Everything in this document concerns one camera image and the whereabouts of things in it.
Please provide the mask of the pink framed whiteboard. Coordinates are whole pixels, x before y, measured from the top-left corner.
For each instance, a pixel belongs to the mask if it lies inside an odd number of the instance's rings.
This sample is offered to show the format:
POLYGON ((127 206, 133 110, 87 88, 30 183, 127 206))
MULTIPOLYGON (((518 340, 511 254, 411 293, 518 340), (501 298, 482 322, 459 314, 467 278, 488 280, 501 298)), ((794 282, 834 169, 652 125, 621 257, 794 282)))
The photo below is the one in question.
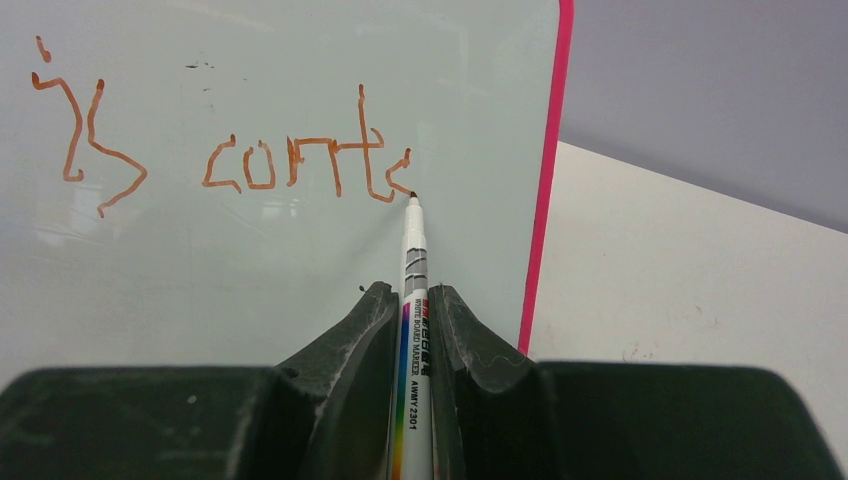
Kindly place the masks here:
POLYGON ((270 364, 429 274, 526 349, 571 1, 5 1, 1 380, 270 364))

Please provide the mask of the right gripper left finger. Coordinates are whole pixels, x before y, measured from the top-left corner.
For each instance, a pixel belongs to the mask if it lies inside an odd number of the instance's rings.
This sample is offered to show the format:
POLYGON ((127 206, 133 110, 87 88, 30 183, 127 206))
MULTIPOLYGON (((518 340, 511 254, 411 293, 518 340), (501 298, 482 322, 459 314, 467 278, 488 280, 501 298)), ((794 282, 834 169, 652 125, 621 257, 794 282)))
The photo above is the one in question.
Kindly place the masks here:
POLYGON ((399 300, 376 282, 276 366, 44 368, 1 395, 5 479, 382 479, 399 300))

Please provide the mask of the white whiteboard marker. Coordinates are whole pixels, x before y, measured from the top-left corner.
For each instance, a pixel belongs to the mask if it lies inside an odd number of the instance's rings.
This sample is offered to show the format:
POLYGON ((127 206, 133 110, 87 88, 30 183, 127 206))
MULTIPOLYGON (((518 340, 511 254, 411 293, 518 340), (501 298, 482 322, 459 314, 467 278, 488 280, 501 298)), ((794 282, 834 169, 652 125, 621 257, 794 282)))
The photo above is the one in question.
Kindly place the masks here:
POLYGON ((434 477, 427 257, 423 208, 411 193, 402 236, 390 479, 434 477))

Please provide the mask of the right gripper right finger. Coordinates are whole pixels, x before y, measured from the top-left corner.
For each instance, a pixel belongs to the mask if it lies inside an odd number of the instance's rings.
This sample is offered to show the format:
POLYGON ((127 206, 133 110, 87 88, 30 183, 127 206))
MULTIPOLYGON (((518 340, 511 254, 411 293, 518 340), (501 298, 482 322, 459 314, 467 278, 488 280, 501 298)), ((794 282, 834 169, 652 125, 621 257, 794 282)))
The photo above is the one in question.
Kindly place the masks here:
POLYGON ((839 479, 805 404, 738 366, 535 362, 429 292, 445 479, 839 479))

